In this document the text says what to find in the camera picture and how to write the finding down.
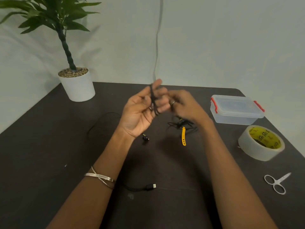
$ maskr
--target hand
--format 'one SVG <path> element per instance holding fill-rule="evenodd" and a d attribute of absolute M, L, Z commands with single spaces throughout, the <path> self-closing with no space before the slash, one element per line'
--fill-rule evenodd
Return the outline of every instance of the hand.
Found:
<path fill-rule="evenodd" d="M 170 108 L 167 89 L 165 87 L 157 89 L 162 84 L 158 79 L 152 84 L 156 100 L 157 110 L 162 113 Z M 132 96 L 124 107 L 123 114 L 118 128 L 123 129 L 133 138 L 141 135 L 155 118 L 155 112 L 149 109 L 151 105 L 150 86 L 147 86 L 138 94 Z"/>
<path fill-rule="evenodd" d="M 208 114 L 193 98 L 191 93 L 185 90 L 173 90 L 168 92 L 172 109 L 176 115 L 197 123 L 200 119 L 208 119 Z"/>

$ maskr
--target wire on wall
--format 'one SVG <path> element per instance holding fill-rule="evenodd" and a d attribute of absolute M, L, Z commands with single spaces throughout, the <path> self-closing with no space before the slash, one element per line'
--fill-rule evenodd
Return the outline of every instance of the wire on wall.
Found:
<path fill-rule="evenodd" d="M 158 34 L 159 34 L 159 31 L 160 31 L 160 28 L 161 28 L 162 15 L 163 15 L 163 0 L 160 0 L 159 24 L 158 24 L 157 34 L 156 34 L 156 61 L 155 61 L 155 67 L 154 67 L 153 73 L 152 73 L 153 81 L 156 80 L 156 67 L 157 67 L 157 61 L 158 61 L 158 55 L 159 55 Z"/>

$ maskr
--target container lid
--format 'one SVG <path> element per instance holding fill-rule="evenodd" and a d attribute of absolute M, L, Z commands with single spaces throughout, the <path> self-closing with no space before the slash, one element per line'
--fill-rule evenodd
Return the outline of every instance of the container lid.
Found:
<path fill-rule="evenodd" d="M 212 103 L 215 104 L 218 114 L 224 116 L 263 118 L 265 110 L 249 97 L 213 95 Z"/>

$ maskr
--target scissor blade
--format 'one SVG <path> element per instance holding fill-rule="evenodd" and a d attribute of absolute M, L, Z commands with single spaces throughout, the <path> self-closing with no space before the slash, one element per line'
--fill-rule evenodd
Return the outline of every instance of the scissor blade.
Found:
<path fill-rule="evenodd" d="M 281 177 L 281 178 L 277 181 L 277 183 L 281 183 L 282 181 L 284 181 L 286 178 L 288 178 L 288 177 L 290 176 L 290 174 L 291 174 L 291 172 L 285 174 L 283 177 Z"/>

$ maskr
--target tabletop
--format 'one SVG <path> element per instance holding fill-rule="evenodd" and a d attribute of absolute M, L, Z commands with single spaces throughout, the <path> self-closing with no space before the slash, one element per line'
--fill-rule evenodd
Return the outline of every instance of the tabletop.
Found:
<path fill-rule="evenodd" d="M 96 95 L 77 103 L 59 84 L 0 134 L 0 228 L 45 228 L 83 175 L 104 150 L 128 98 L 143 84 L 94 82 Z M 243 96 L 238 89 L 166 86 L 188 90 L 204 110 L 212 95 Z M 176 122 L 170 113 L 156 117 L 137 138 L 118 177 L 134 188 L 155 183 L 153 191 L 130 192 L 117 186 L 102 228 L 220 228 L 207 159 L 198 132 L 186 134 L 168 128 Z M 255 125 L 276 132 L 285 150 L 268 162 L 246 155 L 237 140 L 246 125 L 215 123 L 228 150 L 250 181 L 279 228 L 304 228 L 305 158 L 269 122 Z M 291 172 L 277 194 L 264 181 Z"/>

